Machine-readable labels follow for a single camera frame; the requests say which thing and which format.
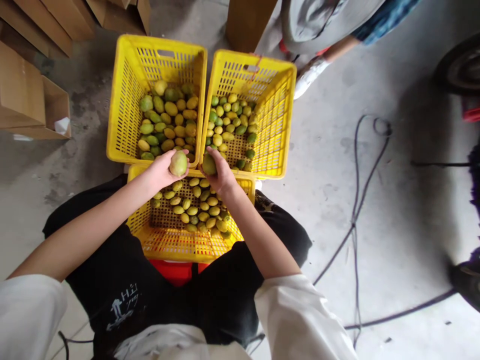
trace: lap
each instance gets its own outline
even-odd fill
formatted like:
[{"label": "lap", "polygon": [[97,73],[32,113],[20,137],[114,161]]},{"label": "lap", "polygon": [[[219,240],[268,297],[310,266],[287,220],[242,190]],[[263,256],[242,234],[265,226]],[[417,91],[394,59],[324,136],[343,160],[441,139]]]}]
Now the lap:
[{"label": "lap", "polygon": [[[45,237],[125,183],[119,176],[74,196],[49,217]],[[301,266],[312,245],[304,228],[259,191],[255,208]],[[174,288],[145,258],[124,223],[66,281],[88,314],[96,350],[111,352],[153,324],[194,325],[209,344],[246,346],[258,329],[254,295],[264,279],[246,243],[237,242],[200,275]]]}]

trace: red object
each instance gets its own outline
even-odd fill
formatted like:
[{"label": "red object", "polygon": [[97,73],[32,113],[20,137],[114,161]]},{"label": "red object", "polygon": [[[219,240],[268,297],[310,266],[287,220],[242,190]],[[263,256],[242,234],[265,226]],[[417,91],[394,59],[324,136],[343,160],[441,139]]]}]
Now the red object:
[{"label": "red object", "polygon": [[462,96],[461,110],[463,121],[467,123],[476,123],[480,121],[480,97]]},{"label": "red object", "polygon": [[[285,42],[284,42],[284,38],[282,37],[280,42],[278,43],[278,48],[280,49],[280,51],[284,54],[288,54],[290,51],[287,49],[287,46],[285,45]],[[330,46],[329,47],[326,47],[324,48],[323,50],[320,50],[319,52],[316,53],[317,56],[320,56],[320,55],[323,55],[324,52],[326,52],[328,49],[330,49]]]},{"label": "red object", "polygon": [[[193,262],[169,262],[156,259],[148,259],[160,274],[174,287],[181,287],[192,279]],[[209,264],[199,263],[200,274]]]}]

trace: shoe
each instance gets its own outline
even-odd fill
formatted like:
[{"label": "shoe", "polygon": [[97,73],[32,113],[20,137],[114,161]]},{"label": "shoe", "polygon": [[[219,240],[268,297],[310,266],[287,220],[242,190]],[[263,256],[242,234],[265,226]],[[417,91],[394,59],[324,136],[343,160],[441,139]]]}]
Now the shoe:
[{"label": "shoe", "polygon": [[310,60],[296,78],[295,94],[293,94],[293,99],[297,100],[299,97],[305,94],[310,85],[312,85],[319,75],[323,73],[329,64],[330,63],[327,62],[323,56],[316,56]]}]

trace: gray floor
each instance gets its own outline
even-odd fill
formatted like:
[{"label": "gray floor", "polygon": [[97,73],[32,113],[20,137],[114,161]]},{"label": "gray floor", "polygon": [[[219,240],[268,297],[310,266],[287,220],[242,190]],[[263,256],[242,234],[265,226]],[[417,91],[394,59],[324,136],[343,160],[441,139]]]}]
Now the gray floor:
[{"label": "gray floor", "polygon": [[[225,1],[152,1],[152,35],[205,46],[211,59],[228,48]],[[283,180],[264,192],[306,228],[313,247],[304,273],[314,279],[349,227],[355,191],[353,139],[362,114],[393,123],[390,146],[373,177],[358,222],[362,317],[376,319],[449,289],[446,266],[477,247],[479,219],[466,169],[417,169],[418,161],[464,161],[479,126],[461,120],[459,98],[430,83],[452,46],[480,30],[480,3],[424,0],[392,33],[359,46],[332,64],[294,104],[289,165]],[[274,18],[258,54],[280,56]],[[68,91],[73,139],[16,142],[0,133],[0,277],[6,277],[42,240],[47,216],[73,194],[111,179],[123,166],[105,156],[109,97],[117,34],[97,30],[70,60],[41,59],[42,72]],[[306,63],[302,56],[299,63]],[[383,140],[369,124],[360,132],[362,178]],[[345,324],[353,321],[353,252],[339,255],[317,288]],[[76,339],[92,336],[75,296],[60,329]],[[408,317],[363,330],[360,359],[477,359],[480,314],[459,295]],[[61,348],[55,338],[47,359]],[[63,350],[55,359],[64,359]],[[90,359],[89,345],[71,345],[71,359]],[[264,342],[254,353],[268,359]]]}]

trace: person's right hand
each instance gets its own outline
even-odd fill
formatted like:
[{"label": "person's right hand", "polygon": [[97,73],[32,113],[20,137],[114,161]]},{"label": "person's right hand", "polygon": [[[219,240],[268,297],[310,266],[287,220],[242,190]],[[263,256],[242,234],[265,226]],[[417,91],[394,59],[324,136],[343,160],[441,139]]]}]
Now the person's right hand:
[{"label": "person's right hand", "polygon": [[200,171],[210,182],[210,185],[213,189],[223,197],[224,194],[232,191],[235,187],[240,186],[235,180],[234,173],[229,167],[227,161],[220,155],[218,150],[212,149],[210,146],[207,146],[206,150],[215,160],[216,165],[216,175],[207,175],[204,172],[204,169],[200,166]]}]

